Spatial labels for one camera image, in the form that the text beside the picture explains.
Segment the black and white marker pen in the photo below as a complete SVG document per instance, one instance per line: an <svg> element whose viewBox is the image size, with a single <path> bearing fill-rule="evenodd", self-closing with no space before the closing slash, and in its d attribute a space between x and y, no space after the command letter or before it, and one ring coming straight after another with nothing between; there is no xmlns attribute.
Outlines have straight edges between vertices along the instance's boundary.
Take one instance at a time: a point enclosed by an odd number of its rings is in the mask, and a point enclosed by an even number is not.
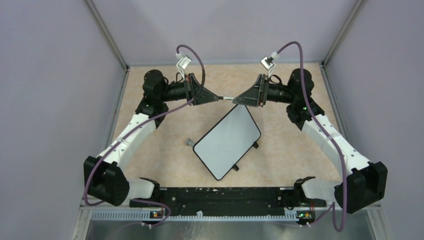
<svg viewBox="0 0 424 240"><path fill-rule="evenodd" d="M232 101L234 97L218 96L218 100Z"/></svg>

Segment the white board with black frame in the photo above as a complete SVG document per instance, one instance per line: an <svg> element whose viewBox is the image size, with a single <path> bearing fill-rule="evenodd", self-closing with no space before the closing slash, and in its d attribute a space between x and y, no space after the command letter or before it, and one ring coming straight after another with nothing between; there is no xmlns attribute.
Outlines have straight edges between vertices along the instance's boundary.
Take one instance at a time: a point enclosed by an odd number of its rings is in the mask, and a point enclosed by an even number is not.
<svg viewBox="0 0 424 240"><path fill-rule="evenodd" d="M237 104L194 145L192 150L216 181L222 180L262 133L245 105Z"/></svg>

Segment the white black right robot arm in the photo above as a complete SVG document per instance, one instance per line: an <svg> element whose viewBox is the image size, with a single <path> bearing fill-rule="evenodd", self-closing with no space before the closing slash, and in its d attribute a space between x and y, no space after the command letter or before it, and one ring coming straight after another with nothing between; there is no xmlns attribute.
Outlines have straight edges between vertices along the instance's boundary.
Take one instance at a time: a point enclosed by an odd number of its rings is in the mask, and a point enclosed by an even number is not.
<svg viewBox="0 0 424 240"><path fill-rule="evenodd" d="M312 98L314 86L306 69L294 69L286 85L259 74L254 85L232 102L249 107L263 107L267 102L287 104L289 120L319 146L342 178L341 182L300 178L294 184L294 202L299 206L307 206L313 199L334 202L353 214L384 198L388 169L381 161L372 162L359 153L336 130Z"/></svg>

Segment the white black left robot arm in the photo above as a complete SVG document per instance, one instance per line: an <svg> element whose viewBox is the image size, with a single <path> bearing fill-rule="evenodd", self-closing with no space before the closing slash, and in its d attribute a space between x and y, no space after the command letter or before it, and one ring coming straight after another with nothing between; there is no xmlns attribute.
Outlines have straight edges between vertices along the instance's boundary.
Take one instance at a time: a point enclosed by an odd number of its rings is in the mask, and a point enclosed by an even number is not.
<svg viewBox="0 0 424 240"><path fill-rule="evenodd" d="M158 69L149 70L143 77L143 97L132 118L118 137L97 156L89 156L83 164L83 201L87 206L108 203L120 206L124 201L141 199L147 206L160 202L156 182L140 177L128 180L125 169L146 140L163 122L166 115L194 103L205 90L206 71L201 71L197 87L193 73L182 81L169 81Z"/></svg>

